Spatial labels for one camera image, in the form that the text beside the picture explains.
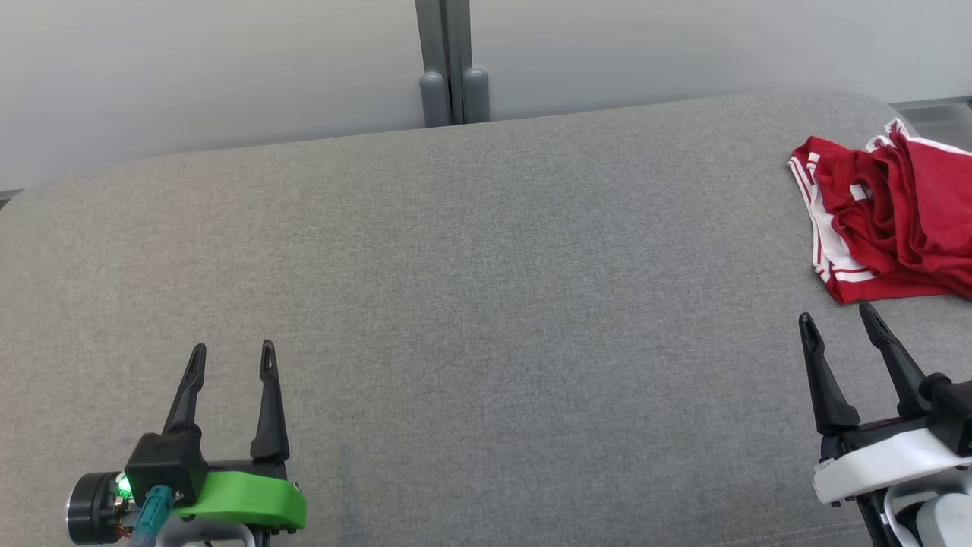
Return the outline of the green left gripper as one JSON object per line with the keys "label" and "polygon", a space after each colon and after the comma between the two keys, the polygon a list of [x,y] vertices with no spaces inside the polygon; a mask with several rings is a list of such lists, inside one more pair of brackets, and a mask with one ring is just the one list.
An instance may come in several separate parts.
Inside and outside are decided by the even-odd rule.
{"label": "green left gripper", "polygon": [[[196,426],[197,398],[204,387],[207,347],[198,343],[177,388],[163,426],[163,434]],[[276,349],[263,341],[258,377],[261,384],[257,430],[251,442],[250,461],[225,463],[210,470],[193,505],[178,503],[175,516],[243,523],[271,533],[303,530],[307,525],[307,501],[289,480],[287,419]]]}

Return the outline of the black round left gripper motor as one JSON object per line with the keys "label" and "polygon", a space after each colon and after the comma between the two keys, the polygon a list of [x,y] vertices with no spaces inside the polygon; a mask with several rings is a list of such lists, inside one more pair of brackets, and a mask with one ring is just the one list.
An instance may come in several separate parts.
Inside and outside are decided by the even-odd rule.
{"label": "black round left gripper motor", "polygon": [[86,473],[74,485],[66,504],[68,537],[77,547],[111,545],[122,539],[117,499],[121,472]]}

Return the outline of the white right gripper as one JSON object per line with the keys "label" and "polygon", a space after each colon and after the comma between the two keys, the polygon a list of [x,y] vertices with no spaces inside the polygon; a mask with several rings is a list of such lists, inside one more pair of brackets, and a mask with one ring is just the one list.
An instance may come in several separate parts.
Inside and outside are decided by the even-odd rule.
{"label": "white right gripper", "polygon": [[822,504],[972,465],[972,449],[951,449],[928,429],[927,418],[919,418],[928,413],[928,401],[920,394],[926,374],[870,302],[861,302],[858,311],[871,345],[882,354],[901,418],[860,425],[857,409],[844,398],[824,356],[824,340],[812,315],[802,312],[798,331],[813,421],[822,436],[813,492]]}

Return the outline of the grey partition post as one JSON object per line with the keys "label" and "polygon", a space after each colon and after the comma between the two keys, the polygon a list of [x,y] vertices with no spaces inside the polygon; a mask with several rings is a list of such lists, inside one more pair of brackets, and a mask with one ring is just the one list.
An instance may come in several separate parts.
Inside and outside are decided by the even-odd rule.
{"label": "grey partition post", "polygon": [[491,120],[489,76],[473,63],[471,0],[414,0],[427,128]]}

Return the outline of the grey fabric sofa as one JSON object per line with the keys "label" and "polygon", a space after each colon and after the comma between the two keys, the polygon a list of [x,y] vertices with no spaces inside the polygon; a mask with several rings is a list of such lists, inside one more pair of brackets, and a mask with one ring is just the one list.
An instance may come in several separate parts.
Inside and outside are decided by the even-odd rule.
{"label": "grey fabric sofa", "polygon": [[208,460],[276,346],[308,526],[280,547],[871,547],[813,492],[808,311],[861,418],[896,396],[811,264],[787,161],[896,116],[771,91],[136,160],[0,210],[0,547],[163,426]]}

